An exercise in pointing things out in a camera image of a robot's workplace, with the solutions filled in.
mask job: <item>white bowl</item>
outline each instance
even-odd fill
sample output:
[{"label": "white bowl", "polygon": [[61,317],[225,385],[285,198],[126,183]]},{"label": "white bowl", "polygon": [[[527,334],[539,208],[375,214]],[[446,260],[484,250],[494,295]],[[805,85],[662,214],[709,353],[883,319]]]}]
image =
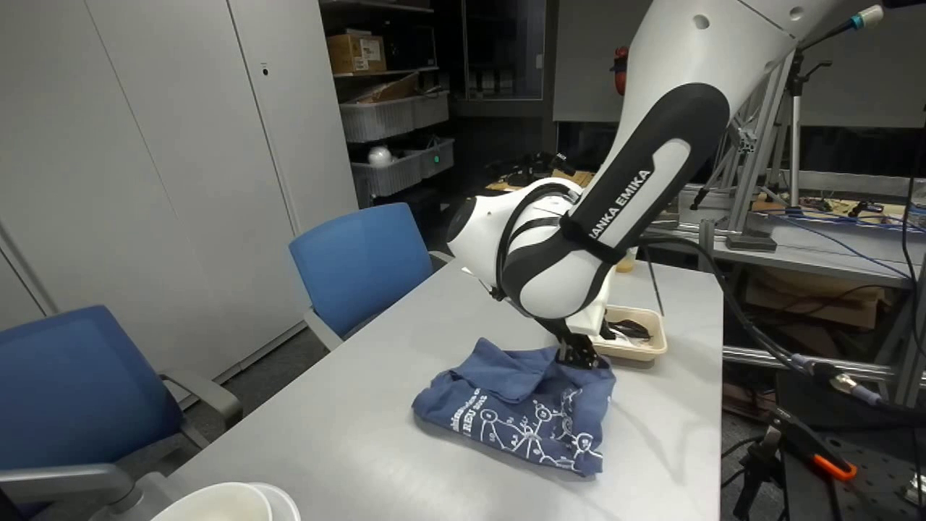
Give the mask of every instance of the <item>white bowl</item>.
[{"label": "white bowl", "polygon": [[181,496],[154,521],[300,521],[293,499],[270,484],[215,484]]}]

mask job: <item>patterned cloth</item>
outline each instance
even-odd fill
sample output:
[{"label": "patterned cloth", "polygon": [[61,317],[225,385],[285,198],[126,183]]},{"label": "patterned cloth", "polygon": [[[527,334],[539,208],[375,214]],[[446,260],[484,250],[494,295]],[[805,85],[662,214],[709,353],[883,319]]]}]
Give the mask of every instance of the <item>patterned cloth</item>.
[{"label": "patterned cloth", "polygon": [[472,438],[520,461],[601,473],[601,419],[611,367],[582,370],[556,351],[498,351],[479,340],[472,357],[413,400],[423,424]]}]

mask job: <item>blue chair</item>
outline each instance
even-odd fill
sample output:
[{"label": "blue chair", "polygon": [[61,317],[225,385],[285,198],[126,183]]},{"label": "blue chair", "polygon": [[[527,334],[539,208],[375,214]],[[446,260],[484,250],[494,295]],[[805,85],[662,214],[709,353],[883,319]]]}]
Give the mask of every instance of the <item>blue chair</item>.
[{"label": "blue chair", "polygon": [[99,496],[132,502],[126,461],[196,447],[164,383],[191,392],[225,427],[241,402],[194,373],[160,377],[107,308],[87,308],[0,334],[0,489],[24,509]]},{"label": "blue chair", "polygon": [[309,330],[333,351],[434,273],[404,202],[369,207],[327,220],[290,244],[309,292]]}]

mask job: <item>chair backrest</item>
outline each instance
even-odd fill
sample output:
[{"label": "chair backrest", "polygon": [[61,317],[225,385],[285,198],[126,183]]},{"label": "chair backrest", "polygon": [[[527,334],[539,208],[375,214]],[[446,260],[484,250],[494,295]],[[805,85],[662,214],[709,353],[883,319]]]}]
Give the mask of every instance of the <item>chair backrest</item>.
[{"label": "chair backrest", "polygon": [[374,207],[309,230],[290,244],[311,311],[342,340],[430,275],[404,202]]},{"label": "chair backrest", "polygon": [[0,470],[116,464],[181,427],[107,308],[0,334]]}]

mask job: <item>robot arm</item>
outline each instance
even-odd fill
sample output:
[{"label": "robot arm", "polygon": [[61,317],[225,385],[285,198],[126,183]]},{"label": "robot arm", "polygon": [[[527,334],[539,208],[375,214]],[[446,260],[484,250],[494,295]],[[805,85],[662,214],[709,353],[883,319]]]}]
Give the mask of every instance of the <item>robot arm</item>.
[{"label": "robot arm", "polygon": [[837,4],[654,0],[631,44],[620,133],[592,186],[540,180],[468,201],[449,250],[527,317],[569,319],[718,152],[743,99]]}]

